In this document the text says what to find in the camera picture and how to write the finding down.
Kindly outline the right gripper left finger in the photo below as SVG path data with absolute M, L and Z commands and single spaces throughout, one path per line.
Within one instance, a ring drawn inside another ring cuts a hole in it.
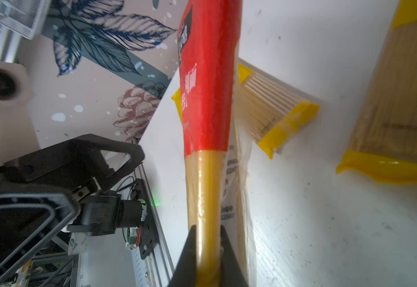
M 196 286 L 196 231 L 196 226 L 189 229 L 188 237 L 168 287 Z

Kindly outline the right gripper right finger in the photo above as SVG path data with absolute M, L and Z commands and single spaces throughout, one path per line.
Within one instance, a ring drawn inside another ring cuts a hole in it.
M 220 287 L 248 287 L 224 226 L 220 226 L 220 236 Z

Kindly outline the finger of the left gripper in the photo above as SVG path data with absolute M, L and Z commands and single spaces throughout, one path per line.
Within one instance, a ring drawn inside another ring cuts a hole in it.
M 102 151 L 129 155 L 117 171 L 109 167 Z M 7 161 L 0 176 L 8 182 L 44 184 L 74 191 L 97 183 L 110 190 L 145 159 L 141 146 L 87 134 Z
M 0 284 L 79 213 L 80 204 L 70 190 L 0 182 Z

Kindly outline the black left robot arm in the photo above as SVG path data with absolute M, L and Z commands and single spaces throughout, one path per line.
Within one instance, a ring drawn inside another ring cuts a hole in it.
M 60 231 L 112 234 L 141 205 L 113 187 L 144 160 L 141 146 L 87 134 L 0 166 L 0 284 Z

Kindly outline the yellow pasta bag lower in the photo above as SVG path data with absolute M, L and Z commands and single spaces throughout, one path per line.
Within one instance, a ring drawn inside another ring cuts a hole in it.
M 319 105 L 257 69 L 239 64 L 238 74 L 249 130 L 271 160 L 283 144 L 315 118 Z

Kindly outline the yellow pasta bag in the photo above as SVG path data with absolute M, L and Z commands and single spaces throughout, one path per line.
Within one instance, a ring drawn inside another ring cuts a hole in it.
M 417 1 L 400 1 L 336 171 L 417 184 Z
M 239 64 L 238 74 L 249 130 L 271 160 L 283 144 L 315 118 L 319 105 L 257 69 Z

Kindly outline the yellow pasta bag upper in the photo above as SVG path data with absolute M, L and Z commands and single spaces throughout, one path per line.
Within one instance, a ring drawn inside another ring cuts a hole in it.
M 400 1 L 336 171 L 417 184 L 417 1 Z

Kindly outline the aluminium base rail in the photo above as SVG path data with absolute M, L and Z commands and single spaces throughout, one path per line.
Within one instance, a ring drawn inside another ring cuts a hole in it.
M 159 218 L 158 211 L 161 203 L 152 191 L 151 176 L 146 172 L 144 164 L 134 171 L 134 176 L 142 180 L 143 189 L 149 200 L 148 215 L 153 224 L 150 227 L 151 231 L 145 232 L 145 238 L 142 240 L 143 246 L 131 251 L 135 284 L 138 287 L 166 287 L 175 268 Z

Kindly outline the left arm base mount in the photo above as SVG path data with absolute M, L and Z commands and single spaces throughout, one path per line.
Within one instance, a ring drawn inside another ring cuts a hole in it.
M 140 259 L 145 260 L 159 243 L 157 224 L 152 211 L 153 203 L 142 179 L 137 178 L 127 184 L 123 192 L 127 196 L 122 201 L 120 227 L 123 238 L 126 246 L 138 251 Z

